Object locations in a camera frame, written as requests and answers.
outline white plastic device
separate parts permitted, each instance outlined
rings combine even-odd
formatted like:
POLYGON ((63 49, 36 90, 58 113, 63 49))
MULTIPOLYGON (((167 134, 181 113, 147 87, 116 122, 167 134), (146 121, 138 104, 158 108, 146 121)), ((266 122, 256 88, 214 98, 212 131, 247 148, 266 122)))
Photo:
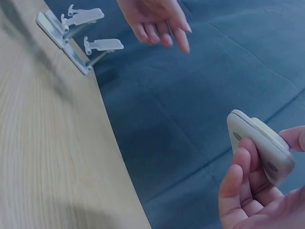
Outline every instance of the white plastic device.
POLYGON ((73 4, 68 9, 68 16, 70 18, 65 18, 65 15, 61 15, 62 30, 64 32, 69 32, 71 25, 82 25, 87 23, 95 23, 97 20, 105 17, 101 9, 95 8, 92 10, 73 10, 73 4))
POLYGON ((121 41, 118 39, 102 39, 102 40, 94 40, 93 42, 88 41, 88 37, 84 37, 84 46, 85 52, 87 55, 92 54, 92 49, 96 49, 97 51, 110 51, 114 52, 116 50, 124 49, 121 41))
POLYGON ((250 118, 239 110, 227 117, 227 125, 233 153, 239 141, 250 138, 256 145, 262 166, 269 181, 278 186, 295 167, 287 142, 258 118, 250 118))

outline white plastic latch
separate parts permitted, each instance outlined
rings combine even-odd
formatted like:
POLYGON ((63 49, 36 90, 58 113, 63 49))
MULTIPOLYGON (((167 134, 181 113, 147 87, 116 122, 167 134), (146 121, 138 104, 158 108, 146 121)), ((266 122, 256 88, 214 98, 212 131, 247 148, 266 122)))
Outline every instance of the white plastic latch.
POLYGON ((98 19, 104 18, 105 15, 99 8, 92 10, 73 10, 72 7, 69 7, 68 14, 71 15, 71 18, 65 18, 65 15, 61 15, 61 25, 65 33, 67 33, 71 25, 82 25, 87 23, 95 23, 98 19))
POLYGON ((94 42, 88 42, 88 37, 84 38, 84 46, 87 55, 92 54, 92 49, 96 49, 97 51, 107 51, 114 52, 116 50, 124 49, 121 41, 118 39, 103 39, 103 40, 95 40, 94 42))
POLYGON ((71 4, 71 6, 68 8, 67 15, 69 17, 72 17, 73 14, 75 14, 75 13, 83 13, 83 12, 87 11, 87 10, 75 10, 75 9, 73 9, 73 7, 74 7, 74 4, 71 4))

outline wooden table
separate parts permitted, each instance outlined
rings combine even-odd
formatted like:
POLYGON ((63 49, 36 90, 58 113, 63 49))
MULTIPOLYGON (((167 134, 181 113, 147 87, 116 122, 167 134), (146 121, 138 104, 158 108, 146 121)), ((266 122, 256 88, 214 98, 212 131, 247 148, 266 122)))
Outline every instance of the wooden table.
POLYGON ((0 0, 0 228, 150 229, 94 73, 36 24, 43 0, 0 0))

